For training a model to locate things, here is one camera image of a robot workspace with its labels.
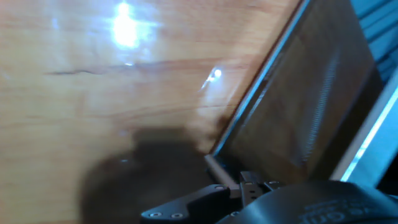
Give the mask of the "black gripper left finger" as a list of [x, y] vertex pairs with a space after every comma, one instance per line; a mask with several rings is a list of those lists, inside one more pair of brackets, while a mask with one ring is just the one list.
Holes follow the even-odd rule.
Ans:
[[241, 191], [213, 184], [141, 213], [140, 224], [214, 224], [241, 208]]

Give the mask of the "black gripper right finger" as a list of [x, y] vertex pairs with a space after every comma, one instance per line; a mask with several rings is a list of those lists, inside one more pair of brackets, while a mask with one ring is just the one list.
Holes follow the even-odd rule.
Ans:
[[282, 187], [277, 180], [264, 180], [255, 172], [240, 172], [240, 191], [242, 206], [247, 207], [260, 196]]

